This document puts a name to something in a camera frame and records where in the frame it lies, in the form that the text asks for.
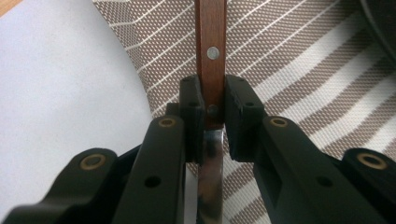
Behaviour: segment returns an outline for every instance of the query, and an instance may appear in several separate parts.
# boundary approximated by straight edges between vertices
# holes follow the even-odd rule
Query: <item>black plastic bracket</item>
[[[340,171],[389,222],[396,223],[396,162],[366,148],[352,148]]]
[[[140,147],[112,223],[183,223],[184,122],[154,119]]]
[[[231,158],[254,162],[258,143],[256,132],[267,114],[262,101],[245,79],[226,76],[225,111]]]
[[[93,203],[103,193],[116,161],[117,155],[108,149],[93,148],[79,153],[64,167],[40,203],[13,209],[4,223],[95,221],[98,216],[88,218],[90,209],[96,206]]]
[[[186,162],[202,164],[205,102],[197,75],[184,77],[180,81],[179,115],[185,122]]]
[[[273,223],[387,223],[290,119],[267,117],[254,175]]]

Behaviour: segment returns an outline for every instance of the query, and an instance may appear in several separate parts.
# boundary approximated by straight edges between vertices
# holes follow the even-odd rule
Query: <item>white surface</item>
[[[0,18],[0,220],[43,198],[73,156],[143,140],[149,105],[90,0],[25,0]]]

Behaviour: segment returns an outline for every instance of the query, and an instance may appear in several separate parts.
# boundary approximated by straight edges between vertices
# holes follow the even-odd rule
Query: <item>white stripe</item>
[[[359,22],[361,15],[356,12],[330,30],[315,44],[300,54],[291,63],[265,79],[254,88],[263,102],[273,98],[289,85],[296,82],[315,68],[333,51],[363,28]]]
[[[285,14],[283,14],[282,16],[280,16],[279,18],[277,18],[276,20],[272,21],[269,25],[265,26],[262,30],[260,30],[257,34],[255,34],[253,37],[251,37],[247,42],[245,42],[244,44],[242,44],[241,46],[239,46],[236,50],[234,50],[233,52],[231,52],[229,55],[227,55],[226,59],[230,59],[231,57],[233,57],[233,55],[235,55],[236,52],[238,52],[240,49],[244,48],[248,43],[250,43],[251,41],[253,41],[255,38],[257,38],[257,36],[261,35],[263,32],[265,32],[266,30],[268,30],[268,28],[270,28],[271,26],[273,26],[274,24],[276,24],[277,22],[279,22],[280,20],[282,20],[285,16],[287,16],[289,13],[291,13],[294,9],[296,9],[297,7],[299,7],[300,5],[302,5],[304,2],[306,2],[306,0],[301,1],[299,4],[297,4],[296,6],[292,7],[289,11],[287,11]]]
[[[195,29],[191,30],[190,32],[188,32],[186,35],[184,35],[182,38],[180,38],[176,43],[174,43],[172,46],[170,46],[169,48],[167,48],[166,50],[164,50],[163,52],[161,52],[161,54],[157,55],[155,58],[153,58],[150,62],[146,63],[145,65],[143,65],[142,67],[140,67],[136,72],[140,73],[140,71],[142,71],[143,69],[145,69],[147,66],[151,65],[152,63],[154,63],[157,59],[161,58],[166,52],[168,52],[170,49],[174,48],[176,45],[178,45],[181,41],[185,40],[187,37],[189,37],[190,35],[192,35],[195,32]],[[153,89],[154,87],[156,87],[159,84],[159,82],[155,83],[153,86],[151,86],[150,88],[148,88],[148,92],[151,91],[151,89]]]
[[[381,129],[364,145],[366,148],[383,152],[387,146],[393,141],[396,130],[396,117],[392,117]]]
[[[271,220],[268,217],[268,214],[265,214],[264,216],[260,217],[255,224],[271,224]]]
[[[169,22],[167,22],[164,26],[162,26],[160,29],[156,30],[154,33],[152,33],[151,35],[149,35],[146,39],[144,39],[143,41],[141,41],[140,43],[137,43],[135,45],[126,47],[125,50],[129,50],[129,49],[135,49],[137,47],[142,46],[146,41],[148,41],[149,39],[151,39],[153,36],[155,36],[156,34],[158,34],[161,30],[163,30],[165,27],[167,27],[169,24],[171,24],[172,22],[174,22],[175,20],[177,20],[177,18],[181,17],[184,13],[186,13],[190,8],[192,8],[194,6],[194,3],[190,4],[188,7],[186,7],[182,12],[180,12],[179,14],[177,14],[172,20],[170,20]]]
[[[151,115],[155,115],[158,111],[160,111],[162,108],[166,107],[166,105],[168,103],[173,102],[176,98],[178,97],[178,93],[176,93],[174,96],[172,96],[171,98],[169,98],[165,103],[163,103],[162,105],[160,105],[158,108],[156,108]]]
[[[148,88],[147,93],[149,93],[149,91],[151,91],[153,88],[157,87],[158,85],[160,85],[164,80],[166,80],[168,77],[172,76],[178,69],[182,68],[184,65],[186,65],[186,63],[188,63],[189,61],[191,61],[193,58],[195,58],[195,55],[190,57],[187,61],[185,61],[182,64],[179,64],[177,66],[176,69],[174,69],[172,72],[168,73],[166,76],[162,77],[159,81],[157,81],[154,85],[152,85],[150,88]]]
[[[239,23],[241,23],[245,18],[247,18],[248,16],[250,16],[253,12],[255,12],[257,9],[263,7],[264,5],[266,5],[267,3],[269,3],[271,0],[266,0],[265,2],[261,3],[260,5],[258,5],[257,7],[253,8],[252,10],[250,10],[247,14],[245,14],[241,19],[239,19],[236,23],[234,23],[233,25],[231,25],[228,29],[227,32],[230,32],[236,25],[238,25]]]
[[[371,68],[383,56],[377,45],[371,45],[346,63],[318,90],[283,111],[280,116],[298,123],[334,100],[351,82]]]
[[[309,136],[318,148],[325,148],[332,142],[353,132],[364,120],[390,96],[396,93],[393,77],[380,81],[367,92],[343,117]]]
[[[155,5],[154,7],[152,7],[149,11],[147,11],[145,14],[143,14],[141,17],[137,18],[135,21],[127,21],[127,22],[117,22],[117,23],[112,23],[109,24],[110,27],[116,27],[116,26],[122,26],[122,25],[133,25],[139,21],[141,21],[143,18],[145,18],[150,12],[152,12],[155,8],[157,8],[158,6],[160,6],[163,2],[165,2],[166,0],[162,0],[161,2],[159,2],[157,5]]]
[[[229,219],[236,216],[246,206],[252,203],[260,195],[256,180],[250,180],[244,187],[234,193],[224,202],[224,215]]]
[[[240,73],[238,73],[238,76],[241,76],[242,74],[246,73],[247,70],[249,70],[250,68],[252,68],[253,66],[255,66],[257,63],[261,62],[263,59],[265,59],[268,55],[272,54],[275,50],[277,50],[279,47],[281,47],[282,45],[284,45],[286,42],[288,42],[290,39],[292,39],[295,35],[297,35],[298,33],[300,33],[300,31],[302,31],[303,29],[305,29],[306,26],[308,26],[309,24],[311,24],[312,22],[314,22],[315,20],[317,20],[321,15],[323,15],[325,12],[327,12],[328,10],[330,10],[332,7],[334,7],[336,4],[338,4],[340,0],[337,0],[335,2],[333,2],[331,5],[329,5],[328,7],[326,7],[324,10],[320,11],[318,15],[316,15],[314,18],[312,18],[309,22],[307,22],[306,24],[304,24],[302,27],[300,27],[298,30],[296,30],[292,35],[288,36],[288,38],[284,39],[280,44],[276,45],[274,48],[272,48],[270,51],[268,51],[267,53],[265,53],[264,55],[262,55],[258,60],[256,60],[254,63],[251,63],[248,67],[246,67],[244,70],[242,70]]]

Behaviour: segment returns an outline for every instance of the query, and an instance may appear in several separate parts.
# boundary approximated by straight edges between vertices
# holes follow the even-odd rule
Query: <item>knife handle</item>
[[[205,100],[205,129],[224,123],[226,0],[195,0],[197,73]]]

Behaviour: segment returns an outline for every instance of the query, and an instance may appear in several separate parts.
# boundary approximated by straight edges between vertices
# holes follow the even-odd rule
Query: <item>hole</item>
[[[370,153],[358,154],[358,160],[364,165],[376,170],[385,170],[388,167],[384,160]]]
[[[323,187],[329,188],[332,186],[332,181],[326,176],[318,176],[317,181]]]
[[[176,124],[174,119],[162,119],[160,120],[160,126],[164,128],[172,127]]]
[[[96,165],[97,163],[99,163],[102,159],[99,157],[92,157],[89,158],[85,161],[85,164],[89,165],[89,166],[93,166]]]
[[[198,106],[198,104],[195,103],[195,102],[190,102],[190,103],[189,103],[189,106],[195,107],[195,106]]]
[[[280,128],[284,128],[284,127],[288,126],[288,122],[285,119],[271,119],[270,122],[274,126],[280,127]]]
[[[377,159],[375,159],[373,157],[364,157],[364,160],[367,161],[367,162],[370,162],[371,164],[374,164],[374,165],[381,164],[381,161],[379,161],[379,160],[377,160]]]
[[[158,176],[150,176],[145,181],[145,186],[149,189],[158,187],[161,184],[161,179]]]

